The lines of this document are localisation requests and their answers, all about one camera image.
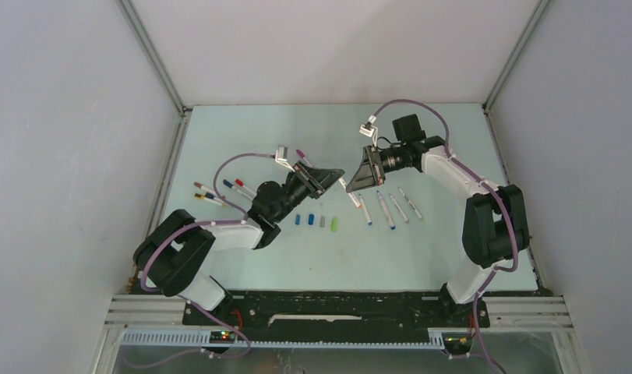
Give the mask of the orange cap marker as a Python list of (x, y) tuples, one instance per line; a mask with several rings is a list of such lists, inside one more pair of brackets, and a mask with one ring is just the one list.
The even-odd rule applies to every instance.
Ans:
[(349, 192), (347, 190), (348, 185), (347, 185), (346, 181), (343, 178), (339, 178), (338, 182), (340, 183), (342, 189), (346, 192), (346, 195), (348, 196), (348, 198), (353, 202), (355, 207), (360, 208), (362, 206), (362, 204), (360, 203), (358, 198), (352, 192)]

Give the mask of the purple cap marker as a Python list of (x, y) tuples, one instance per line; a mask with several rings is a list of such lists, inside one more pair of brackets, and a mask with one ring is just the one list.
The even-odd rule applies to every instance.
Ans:
[(300, 149), (296, 149), (295, 152), (297, 153), (297, 155), (299, 155), (300, 159), (309, 167), (313, 166), (313, 163), (308, 159), (308, 157), (305, 155), (305, 153), (300, 150)]

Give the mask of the light blue marker body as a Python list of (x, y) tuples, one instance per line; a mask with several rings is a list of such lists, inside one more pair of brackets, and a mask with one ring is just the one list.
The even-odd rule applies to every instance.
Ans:
[(358, 195), (358, 199), (359, 199), (360, 206), (361, 206), (361, 208), (362, 208), (362, 212), (363, 212), (363, 214), (364, 214), (364, 217), (365, 217), (365, 220), (366, 220), (367, 225), (368, 225), (368, 226), (372, 226), (372, 225), (373, 225), (373, 222), (372, 222), (371, 215), (370, 215), (370, 213), (369, 213), (369, 211), (368, 211), (368, 208), (367, 208), (367, 205), (366, 205), (366, 203), (365, 203), (365, 200), (364, 200), (364, 198), (362, 197), (362, 195), (361, 195), (361, 194), (359, 194), (359, 195)]

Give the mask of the red cap marker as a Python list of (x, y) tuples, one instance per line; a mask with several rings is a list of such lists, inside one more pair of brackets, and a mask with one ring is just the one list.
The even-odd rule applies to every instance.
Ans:
[(235, 179), (235, 183), (239, 187), (242, 187), (251, 197), (255, 197), (256, 196), (256, 192), (253, 189), (251, 189), (250, 187), (248, 187), (247, 184), (245, 184), (242, 180), (236, 178)]

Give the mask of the green cap marker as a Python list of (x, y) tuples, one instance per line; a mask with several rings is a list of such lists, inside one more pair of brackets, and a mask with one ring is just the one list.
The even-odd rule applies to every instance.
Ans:
[(418, 207), (414, 204), (414, 202), (409, 198), (408, 194), (401, 187), (398, 187), (398, 191), (403, 196), (403, 198), (406, 200), (408, 205), (412, 208), (412, 210), (414, 211), (416, 217), (419, 220), (423, 221), (424, 217), (423, 217), (422, 213), (419, 211)]

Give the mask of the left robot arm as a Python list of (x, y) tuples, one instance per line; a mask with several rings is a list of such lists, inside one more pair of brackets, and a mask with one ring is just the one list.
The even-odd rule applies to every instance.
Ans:
[(178, 296), (201, 307), (212, 324), (231, 315), (227, 290), (212, 274), (209, 258), (232, 249), (263, 249), (280, 233), (279, 223), (305, 199), (319, 199), (344, 175), (340, 168), (295, 163), (282, 183), (256, 190), (241, 220), (198, 221), (184, 209), (169, 214), (137, 247), (132, 260), (142, 271), (144, 291)]

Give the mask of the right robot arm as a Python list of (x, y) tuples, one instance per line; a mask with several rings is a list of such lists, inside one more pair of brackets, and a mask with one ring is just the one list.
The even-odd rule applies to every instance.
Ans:
[(461, 241), (465, 258), (444, 289), (438, 305), (441, 320), (457, 326), (470, 314), (468, 303), (480, 298), (499, 272), (514, 272), (519, 253), (529, 246), (524, 196), (515, 185), (497, 185), (459, 161), (439, 136), (427, 136), (417, 115), (392, 122), (397, 143), (365, 146), (348, 192), (379, 187), (387, 174), (414, 168), (464, 200)]

